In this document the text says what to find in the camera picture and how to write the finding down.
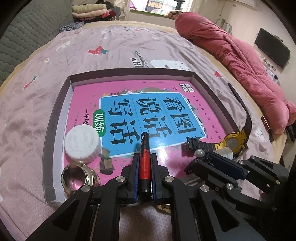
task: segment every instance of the bed sheet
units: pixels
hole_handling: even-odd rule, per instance
[[[88,52],[98,46],[108,50],[106,54]],[[253,128],[261,129],[265,137],[265,142],[259,141],[252,132],[249,151],[243,157],[256,155],[279,161],[286,135],[276,136],[273,144],[269,143],[260,109],[209,53],[168,27],[122,21],[86,24],[59,34],[35,51],[0,88],[0,193],[4,199],[0,203],[0,217],[17,241],[25,240],[55,209],[44,202],[41,160],[49,116],[65,79],[97,69],[135,67],[132,60],[137,57],[135,52],[141,54],[149,67],[153,67],[153,59],[185,63],[212,88],[241,129],[245,113],[227,87],[230,81],[249,109]],[[239,184],[245,194],[259,198],[256,187],[247,181]],[[149,205],[124,208],[120,215],[120,240],[143,237],[171,240],[170,216]]]

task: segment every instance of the black screen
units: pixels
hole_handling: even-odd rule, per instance
[[[284,68],[290,58],[290,50],[275,36],[260,29],[255,44],[271,57],[277,65]]]

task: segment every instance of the ridged white lid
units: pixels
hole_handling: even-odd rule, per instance
[[[65,152],[75,162],[89,163],[102,152],[100,137],[92,126],[78,125],[66,134]]]

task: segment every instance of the gray quilted fabric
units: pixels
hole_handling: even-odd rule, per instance
[[[32,0],[0,39],[0,85],[15,66],[52,40],[58,28],[73,23],[73,0]]]

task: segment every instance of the folded yellow blanket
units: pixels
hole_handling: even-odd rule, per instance
[[[72,16],[74,18],[90,18],[90,17],[96,17],[96,16],[101,16],[108,12],[107,9],[102,9],[102,10],[96,10],[96,11],[91,11],[91,12],[84,12],[84,13],[72,13]]]
[[[85,12],[91,12],[96,10],[102,10],[106,8],[106,4],[87,4],[87,5],[73,5],[72,6],[72,12],[75,13],[85,13]]]

